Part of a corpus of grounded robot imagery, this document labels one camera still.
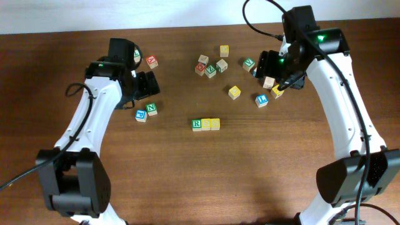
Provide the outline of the blue U side block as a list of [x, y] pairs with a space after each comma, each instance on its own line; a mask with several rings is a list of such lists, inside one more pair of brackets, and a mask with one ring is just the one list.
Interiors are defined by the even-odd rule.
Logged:
[[253, 70], [253, 72], [252, 72], [252, 75], [253, 75], [253, 77], [255, 77], [255, 78], [256, 78], [256, 73], [257, 73], [257, 68], [255, 68], [255, 69]]

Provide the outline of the red 7 wooden block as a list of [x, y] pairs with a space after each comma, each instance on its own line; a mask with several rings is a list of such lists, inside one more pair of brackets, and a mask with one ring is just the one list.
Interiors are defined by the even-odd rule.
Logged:
[[158, 60], [157, 60], [157, 58], [155, 57], [155, 55], [150, 55], [150, 56], [148, 56], [148, 57], [146, 58], [146, 62], [147, 62], [147, 65], [148, 65], [151, 69], [154, 69], [155, 67], [158, 66]]

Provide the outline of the green R wooden block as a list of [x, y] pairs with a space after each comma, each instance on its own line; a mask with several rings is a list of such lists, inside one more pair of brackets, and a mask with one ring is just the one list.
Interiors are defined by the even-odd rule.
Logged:
[[193, 131], [202, 131], [202, 123], [200, 119], [192, 120], [192, 130]]

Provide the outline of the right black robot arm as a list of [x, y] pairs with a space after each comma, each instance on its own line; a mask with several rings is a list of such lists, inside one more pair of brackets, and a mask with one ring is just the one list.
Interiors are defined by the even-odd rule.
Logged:
[[334, 143], [335, 161], [316, 173], [318, 192], [297, 213], [294, 224], [341, 224], [381, 194], [399, 172], [399, 150], [388, 149], [374, 127], [357, 87], [350, 49], [338, 28], [321, 29], [311, 6], [282, 14], [279, 51], [263, 51], [256, 77], [270, 77], [277, 89], [314, 86]]

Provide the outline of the green Z wooden block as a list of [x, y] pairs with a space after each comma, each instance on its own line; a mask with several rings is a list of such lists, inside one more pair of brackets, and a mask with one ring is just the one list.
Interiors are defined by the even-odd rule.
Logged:
[[213, 65], [209, 65], [205, 70], [205, 74], [208, 78], [212, 78], [216, 75], [216, 68]]

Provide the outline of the yellow S wooden block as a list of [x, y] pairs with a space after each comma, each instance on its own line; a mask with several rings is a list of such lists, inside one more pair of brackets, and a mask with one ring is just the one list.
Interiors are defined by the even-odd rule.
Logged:
[[202, 131], [210, 131], [211, 130], [211, 119], [210, 118], [202, 118], [201, 119], [201, 130]]

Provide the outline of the plain butterfly block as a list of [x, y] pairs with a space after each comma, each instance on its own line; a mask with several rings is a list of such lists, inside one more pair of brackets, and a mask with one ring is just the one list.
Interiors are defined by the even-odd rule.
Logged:
[[264, 89], [272, 89], [274, 87], [274, 84], [275, 84], [275, 79], [273, 77], [266, 76], [264, 78], [264, 83], [263, 83], [262, 87]]

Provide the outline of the blue I wooden block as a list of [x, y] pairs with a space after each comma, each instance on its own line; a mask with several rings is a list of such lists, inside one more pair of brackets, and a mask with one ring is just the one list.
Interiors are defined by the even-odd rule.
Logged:
[[259, 108], [261, 108], [261, 107], [266, 106], [268, 104], [269, 100], [268, 100], [268, 97], [265, 94], [262, 94], [262, 95], [258, 95], [256, 97], [255, 102], [256, 102], [257, 106]]

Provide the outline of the green J side block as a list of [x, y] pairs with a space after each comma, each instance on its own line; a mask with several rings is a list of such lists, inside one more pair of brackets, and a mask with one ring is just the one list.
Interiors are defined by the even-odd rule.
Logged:
[[226, 69], [228, 68], [228, 64], [224, 59], [220, 59], [216, 63], [216, 69], [220, 72], [223, 73]]

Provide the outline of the red Q wooden block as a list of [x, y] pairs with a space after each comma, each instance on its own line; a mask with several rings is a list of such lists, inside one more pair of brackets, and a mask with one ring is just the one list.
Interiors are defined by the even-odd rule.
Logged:
[[194, 71], [196, 74], [203, 76], [205, 73], [206, 65], [202, 62], [197, 63], [197, 65], [194, 68]]

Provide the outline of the blue P wooden block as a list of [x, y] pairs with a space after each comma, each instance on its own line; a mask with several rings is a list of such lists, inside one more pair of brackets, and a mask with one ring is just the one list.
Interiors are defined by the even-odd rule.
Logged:
[[147, 111], [145, 111], [145, 110], [137, 110], [136, 111], [136, 114], [135, 114], [136, 121], [145, 123], [147, 121], [147, 117], [148, 117]]

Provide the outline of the plain block behind Q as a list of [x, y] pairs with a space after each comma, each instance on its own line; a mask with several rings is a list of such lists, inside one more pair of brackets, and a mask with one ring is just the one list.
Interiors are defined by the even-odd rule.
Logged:
[[207, 65], [209, 62], [209, 57], [201, 54], [198, 59], [198, 62], [203, 63], [204, 65]]

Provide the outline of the green L wooden block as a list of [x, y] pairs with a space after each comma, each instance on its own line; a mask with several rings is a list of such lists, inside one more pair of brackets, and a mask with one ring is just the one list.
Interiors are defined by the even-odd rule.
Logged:
[[141, 60], [141, 55], [138, 49], [134, 51], [134, 62], [138, 63]]

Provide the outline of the green V wooden block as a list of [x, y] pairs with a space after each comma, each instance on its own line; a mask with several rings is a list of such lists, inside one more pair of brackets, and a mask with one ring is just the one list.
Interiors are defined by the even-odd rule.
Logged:
[[255, 61], [250, 57], [246, 58], [242, 64], [242, 67], [249, 72], [255, 65]]

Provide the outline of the yellow far wooden block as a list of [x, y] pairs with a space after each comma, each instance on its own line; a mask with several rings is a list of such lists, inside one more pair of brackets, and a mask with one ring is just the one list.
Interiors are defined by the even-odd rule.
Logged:
[[228, 45], [220, 45], [220, 56], [222, 58], [226, 58], [229, 56], [229, 46]]

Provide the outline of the green N wooden block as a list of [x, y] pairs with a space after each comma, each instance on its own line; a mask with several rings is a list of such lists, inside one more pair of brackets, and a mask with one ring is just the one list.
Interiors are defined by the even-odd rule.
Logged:
[[149, 116], [154, 116], [158, 113], [155, 103], [150, 103], [146, 105], [146, 111]]

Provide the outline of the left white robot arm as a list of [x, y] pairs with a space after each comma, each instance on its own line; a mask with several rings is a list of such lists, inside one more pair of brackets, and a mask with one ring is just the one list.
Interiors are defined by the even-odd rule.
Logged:
[[125, 224], [110, 203], [111, 181], [100, 160], [101, 144], [114, 110], [159, 94], [155, 75], [136, 72], [138, 45], [112, 38], [108, 54], [85, 70], [75, 86], [82, 98], [53, 149], [36, 157], [45, 206], [79, 224]]

